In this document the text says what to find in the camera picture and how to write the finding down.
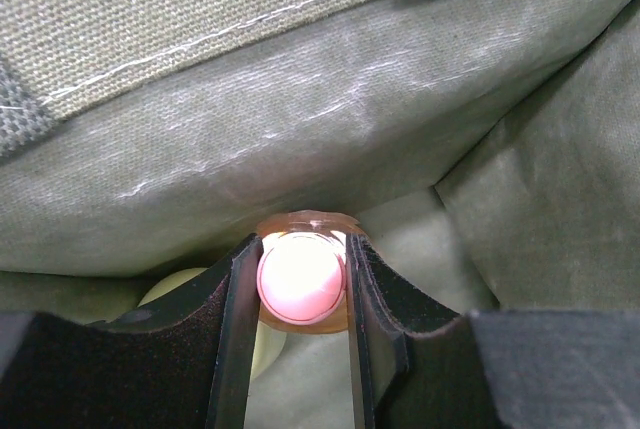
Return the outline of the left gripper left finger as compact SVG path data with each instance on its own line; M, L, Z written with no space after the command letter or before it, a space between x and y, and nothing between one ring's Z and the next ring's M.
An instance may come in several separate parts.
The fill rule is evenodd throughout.
M250 235L213 266L110 322L1 316L5 428L240 428L263 247Z

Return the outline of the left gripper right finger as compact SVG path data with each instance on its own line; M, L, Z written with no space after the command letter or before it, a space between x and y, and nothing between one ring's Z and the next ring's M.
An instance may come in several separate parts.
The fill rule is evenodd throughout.
M635 428L635 311L459 314L347 238L359 428Z

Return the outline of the green lotion pump bottle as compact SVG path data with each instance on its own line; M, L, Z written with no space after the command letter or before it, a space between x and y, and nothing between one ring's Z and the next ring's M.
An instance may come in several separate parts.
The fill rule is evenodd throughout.
M204 267L196 267L180 270L166 276L149 289L138 305L145 305L166 295L205 271ZM261 321L258 322L250 374L251 382L275 362L284 348L286 338L287 335L284 332L272 329Z

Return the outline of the orange bottle pink cap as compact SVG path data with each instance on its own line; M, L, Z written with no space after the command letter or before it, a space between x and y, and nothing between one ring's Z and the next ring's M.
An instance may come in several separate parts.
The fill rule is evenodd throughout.
M314 210L278 213L259 223L260 321L298 334L345 331L346 236L362 232L351 216Z

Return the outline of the green canvas bag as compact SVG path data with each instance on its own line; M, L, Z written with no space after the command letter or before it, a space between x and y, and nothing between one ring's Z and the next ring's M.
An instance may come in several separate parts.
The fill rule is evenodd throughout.
M302 210L459 314L639 315L639 0L1 0L1 316ZM284 333L240 428L359 428L348 326Z

